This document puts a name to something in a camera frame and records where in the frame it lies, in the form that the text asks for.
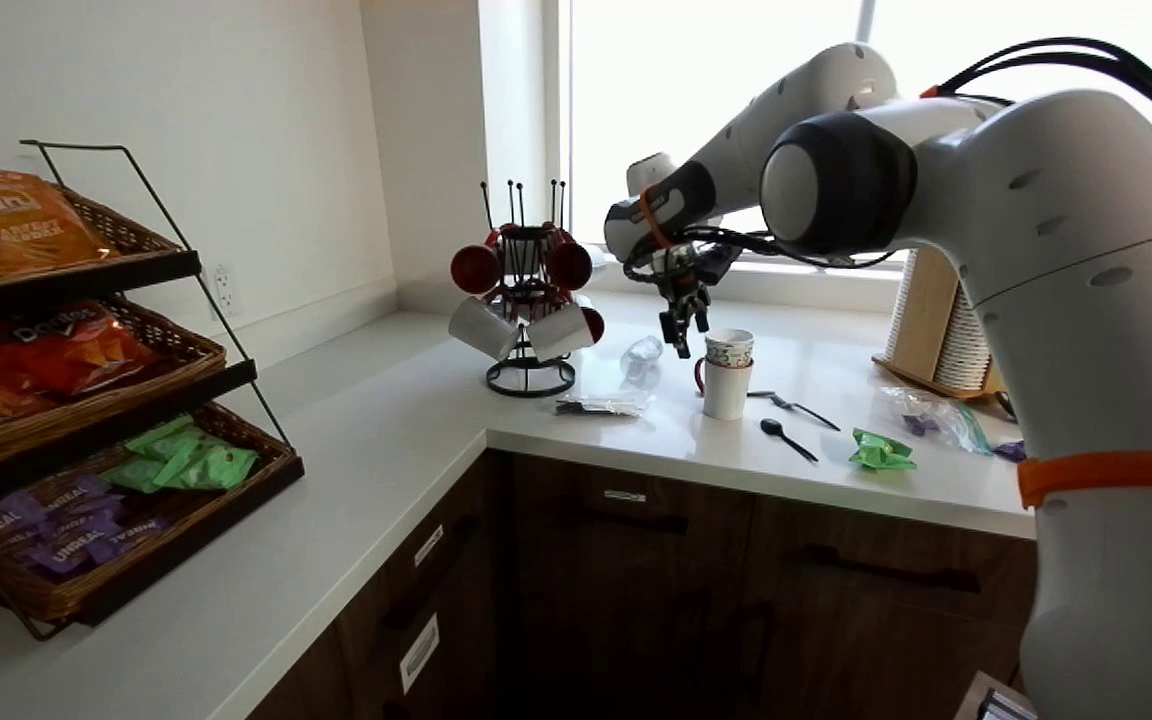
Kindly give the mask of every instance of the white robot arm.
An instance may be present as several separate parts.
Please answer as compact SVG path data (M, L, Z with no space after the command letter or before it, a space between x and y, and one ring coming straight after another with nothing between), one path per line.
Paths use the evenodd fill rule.
M1018 494L1037 505L1040 592L1025 688L1043 720L1152 718L1152 125L1113 92L892 100L872 48L831 48L775 89L681 171L613 203L607 247L666 297L681 353L703 284L743 247L940 247L1031 458ZM767 237L698 228L739 203L760 203ZM721 273L689 237L722 247Z

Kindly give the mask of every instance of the white countertop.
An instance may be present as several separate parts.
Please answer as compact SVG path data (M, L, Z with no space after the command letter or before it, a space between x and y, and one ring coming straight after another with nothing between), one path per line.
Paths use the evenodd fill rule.
M576 353L576 389L620 382L620 353L657 335L657 297L595 297L607 335ZM899 435L872 355L888 326L843 314L717 305L712 329L754 333L753 389L804 400L843 430ZM99 628L31 642L0 609L0 720L246 718L411 526L483 454L533 454L831 509L1031 538L1015 473L946 445L907 439L914 470L864 476L851 439L753 400L743 420L698 415L692 363L659 355L638 415L554 415L554 400L483 389L487 355L446 341L443 316L398 314L258 377L304 458L304 481L154 582ZM775 415L818 464L754 420Z

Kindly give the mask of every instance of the cup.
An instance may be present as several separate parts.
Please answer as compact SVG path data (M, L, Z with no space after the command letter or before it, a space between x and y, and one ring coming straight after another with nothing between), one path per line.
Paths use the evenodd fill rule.
M465 245L457 258L451 258L451 279L457 287L478 297L487 287L495 287L501 279L501 253L492 245Z
M514 341L514 326L476 297L459 302L459 310L446 319L446 333L492 361L507 355Z
M753 363L753 333L746 329L717 329L703 335L703 361L739 368Z
M746 396L746 377L753 377L753 361L746 363L712 363L708 355L698 355L692 363L692 382L703 396L703 415L739 420L743 396Z
M529 319L539 361L572 355L604 335L604 316L564 297L554 314Z
M545 239L545 273L554 287L583 287L592 276L588 247L576 245L564 228Z

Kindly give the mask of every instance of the green object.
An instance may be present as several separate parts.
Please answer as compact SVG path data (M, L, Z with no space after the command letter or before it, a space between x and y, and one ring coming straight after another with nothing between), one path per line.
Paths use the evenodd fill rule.
M160 494L151 481L165 473L165 462L154 458L130 458L126 464L121 464L107 481L130 494Z
M892 435L880 435L880 433L866 433L866 430L851 430L851 439L856 439L851 464L864 470L864 473L907 473L907 470L914 470L910 464L910 450L892 439Z
M219 435L190 426L190 415L177 415L154 426L124 445L130 454L107 481L130 494L228 494L240 489L253 470L253 450L233 450Z
M154 430L130 435L124 450L126 450L130 458L165 458L165 462L168 462L168 458L172 458L168 445L172 445L172 435L184 433L184 430L190 430L190 415L172 415L168 426L154 426Z

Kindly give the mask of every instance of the window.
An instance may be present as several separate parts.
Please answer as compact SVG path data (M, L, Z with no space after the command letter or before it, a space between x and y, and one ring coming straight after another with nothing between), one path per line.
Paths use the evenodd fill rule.
M689 159L760 89L840 39L880 48L899 95L1037 35L1098 35L1152 65L1152 4L1143 0L1010 0L973 4L973 11L946 0L564 0L558 25L564 170L579 239L598 239L630 159L648 153ZM1152 117L1126 83L1081 67L1043 65L973 83L973 92L1010 100L1051 89L1113 89Z

